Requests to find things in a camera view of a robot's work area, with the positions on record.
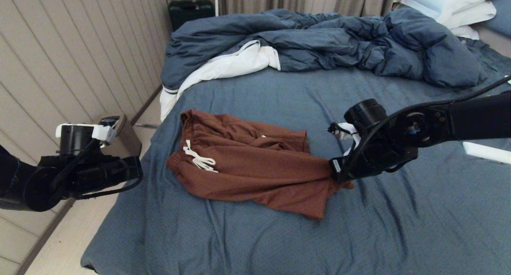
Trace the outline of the beige headboard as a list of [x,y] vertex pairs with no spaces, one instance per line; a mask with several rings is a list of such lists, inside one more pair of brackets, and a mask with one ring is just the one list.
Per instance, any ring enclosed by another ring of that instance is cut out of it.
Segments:
[[511,58],[511,38],[480,24],[475,24],[471,27],[478,33],[479,40],[488,44],[501,55]]

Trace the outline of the bronze trash bin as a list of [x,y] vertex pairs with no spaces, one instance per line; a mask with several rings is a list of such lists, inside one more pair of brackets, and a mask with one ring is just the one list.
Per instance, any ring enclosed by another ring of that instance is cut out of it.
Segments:
[[139,157],[142,151],[142,143],[125,114],[103,117],[99,124],[111,126],[116,133],[111,143],[102,144],[102,153],[120,158]]

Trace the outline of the blue bed sheet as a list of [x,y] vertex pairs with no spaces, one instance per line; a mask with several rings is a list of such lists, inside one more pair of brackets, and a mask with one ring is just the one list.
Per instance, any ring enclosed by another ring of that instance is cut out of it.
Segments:
[[469,46],[487,80],[442,88],[357,68],[256,73],[202,81],[182,94],[142,158],[143,181],[121,193],[81,258],[100,275],[511,275],[511,166],[466,155],[461,142],[420,149],[394,173],[358,180],[325,219],[253,202],[190,195],[166,167],[188,109],[307,130],[311,151],[342,153],[327,132],[369,98],[388,114],[462,97],[511,73],[511,60]]

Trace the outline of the brown drawstring shorts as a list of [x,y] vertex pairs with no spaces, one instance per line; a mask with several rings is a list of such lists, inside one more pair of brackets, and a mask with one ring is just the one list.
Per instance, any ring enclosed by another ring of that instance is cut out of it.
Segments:
[[328,160],[312,155],[305,130],[193,109],[180,119],[180,144],[167,166],[194,196],[321,220],[330,196],[354,188],[335,182]]

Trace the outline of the flat white rectangular object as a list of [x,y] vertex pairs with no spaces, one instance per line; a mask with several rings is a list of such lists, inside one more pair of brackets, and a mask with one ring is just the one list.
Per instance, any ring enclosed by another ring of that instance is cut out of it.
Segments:
[[462,142],[462,146],[467,155],[511,165],[511,151],[472,142]]

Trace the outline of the blue pillow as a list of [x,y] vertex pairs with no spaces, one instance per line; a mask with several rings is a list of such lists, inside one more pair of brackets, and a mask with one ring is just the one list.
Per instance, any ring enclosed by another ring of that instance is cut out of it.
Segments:
[[511,38],[511,0],[489,0],[496,8],[496,15],[480,26]]

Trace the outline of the black suitcase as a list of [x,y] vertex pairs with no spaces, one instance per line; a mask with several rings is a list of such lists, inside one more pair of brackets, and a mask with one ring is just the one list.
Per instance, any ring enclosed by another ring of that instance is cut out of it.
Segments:
[[177,31],[184,23],[215,16],[215,8],[210,0],[182,0],[168,4],[172,31]]

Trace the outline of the crumpled blue duvet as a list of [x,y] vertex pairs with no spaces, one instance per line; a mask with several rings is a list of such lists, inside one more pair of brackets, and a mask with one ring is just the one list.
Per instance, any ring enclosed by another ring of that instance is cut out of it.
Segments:
[[274,48],[276,68],[284,72],[356,67],[439,87],[473,87],[485,75],[476,56],[448,28],[412,8],[384,17],[276,9],[184,23],[166,46],[161,83],[177,92],[209,60],[251,41]]

